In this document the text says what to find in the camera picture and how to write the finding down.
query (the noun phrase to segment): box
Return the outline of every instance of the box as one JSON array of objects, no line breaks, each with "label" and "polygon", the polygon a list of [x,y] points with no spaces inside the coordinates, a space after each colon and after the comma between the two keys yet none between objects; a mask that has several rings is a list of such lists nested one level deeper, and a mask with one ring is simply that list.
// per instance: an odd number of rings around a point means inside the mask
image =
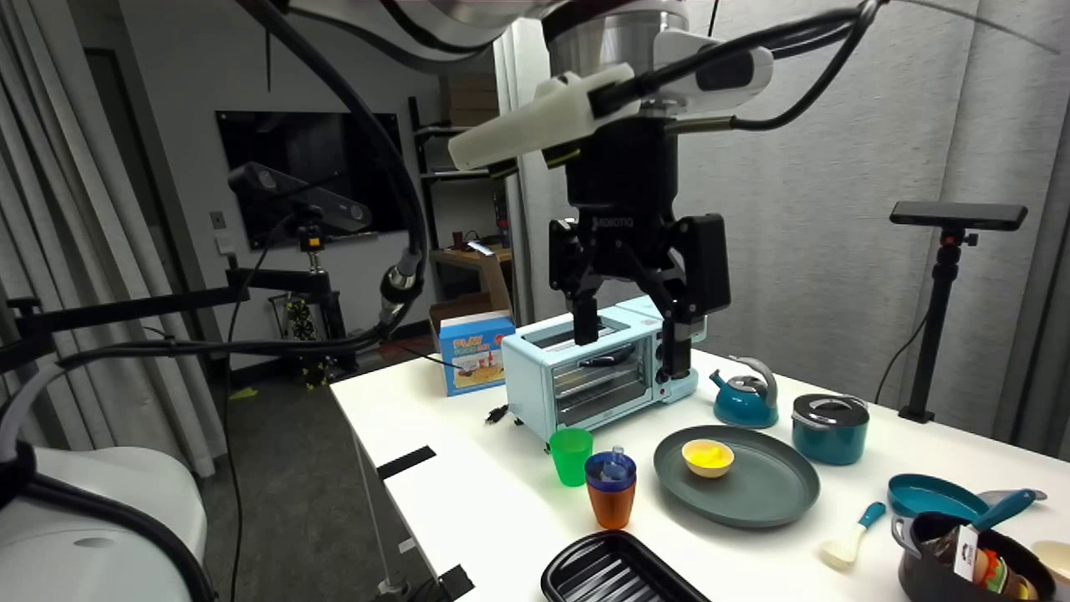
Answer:
[{"label": "box", "polygon": [[442,321],[439,354],[444,393],[498,389],[503,382],[501,339],[512,332],[515,325],[501,312]]}]

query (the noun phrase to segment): floor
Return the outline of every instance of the floor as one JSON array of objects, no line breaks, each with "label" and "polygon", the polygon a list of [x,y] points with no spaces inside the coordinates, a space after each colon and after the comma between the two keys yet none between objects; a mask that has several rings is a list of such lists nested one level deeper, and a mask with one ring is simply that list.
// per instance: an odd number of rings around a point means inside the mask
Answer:
[{"label": "floor", "polygon": [[361,451],[328,389],[304,389],[298,373],[252,382],[253,398],[226,403],[226,435],[240,480],[240,568],[229,597],[237,543],[229,467],[205,484],[208,574],[220,602],[365,602],[385,585],[427,579],[419,551],[399,554],[408,537],[375,472],[361,480]]}]

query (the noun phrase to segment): small pot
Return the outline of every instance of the small pot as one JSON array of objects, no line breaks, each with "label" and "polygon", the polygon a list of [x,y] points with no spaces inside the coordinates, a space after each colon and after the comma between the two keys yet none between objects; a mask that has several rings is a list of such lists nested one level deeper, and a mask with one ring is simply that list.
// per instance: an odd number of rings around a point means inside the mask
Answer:
[{"label": "small pot", "polygon": [[[942,537],[949,529],[963,524],[949,516],[915,516],[915,519],[895,519],[894,535],[901,544],[899,559],[899,585],[906,597],[913,602],[1006,602],[995,592],[986,592],[967,579],[960,579],[949,563],[937,563],[933,551],[924,544],[929,537]],[[1020,543],[1001,535],[1001,532],[979,532],[979,548],[994,548],[1006,559],[1013,573],[1033,581],[1036,597],[1049,602],[1057,594],[1057,581],[1040,564],[1040,559],[1023,548]]]},{"label": "small pot", "polygon": [[870,411],[857,398],[802,393],[792,411],[800,455],[819,464],[852,464],[867,448]]}]

